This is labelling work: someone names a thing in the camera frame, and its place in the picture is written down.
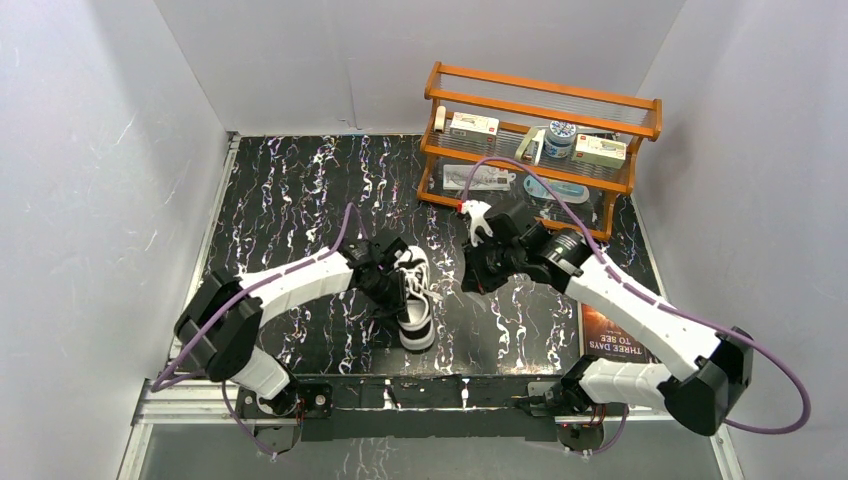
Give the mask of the white shoelace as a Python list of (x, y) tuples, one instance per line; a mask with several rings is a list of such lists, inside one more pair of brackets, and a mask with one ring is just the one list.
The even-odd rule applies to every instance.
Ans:
[(422, 301), (441, 302), (443, 297), (436, 292), (429, 282), (429, 265), (427, 263), (418, 263), (412, 267), (406, 267), (405, 282), (407, 293), (416, 299)]

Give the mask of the black and white sneaker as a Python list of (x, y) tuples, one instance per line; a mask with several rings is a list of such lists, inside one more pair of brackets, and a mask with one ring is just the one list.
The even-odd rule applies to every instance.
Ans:
[(432, 322), (432, 305), (434, 302), (422, 301), (407, 293), (404, 269), (418, 263), (429, 265), (425, 251), (418, 246), (409, 246), (395, 262), (396, 270), (403, 276), (406, 294), (406, 319), (399, 319), (400, 342), (406, 350), (412, 352), (430, 348), (435, 339)]

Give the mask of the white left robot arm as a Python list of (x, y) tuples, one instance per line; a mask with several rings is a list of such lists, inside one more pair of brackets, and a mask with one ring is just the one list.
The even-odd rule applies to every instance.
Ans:
[(214, 271), (175, 324), (182, 344), (175, 362), (189, 362), (212, 382), (248, 390), (270, 415), (289, 415), (300, 401), (298, 381), (258, 347), (261, 328), (305, 303), (349, 290), (364, 294), (382, 313), (404, 316), (407, 295), (398, 266), (408, 249), (400, 238), (344, 240), (269, 270)]

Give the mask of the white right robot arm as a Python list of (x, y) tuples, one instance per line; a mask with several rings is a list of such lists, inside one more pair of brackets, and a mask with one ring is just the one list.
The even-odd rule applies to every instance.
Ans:
[(550, 231), (523, 203), (466, 200), (458, 211), (469, 226), (463, 291), (487, 294), (524, 274), (605, 316), (656, 357), (649, 364), (584, 355), (561, 379), (571, 411), (639, 405), (667, 412), (696, 434), (717, 432), (751, 382), (750, 336), (675, 315), (589, 237), (569, 228)]

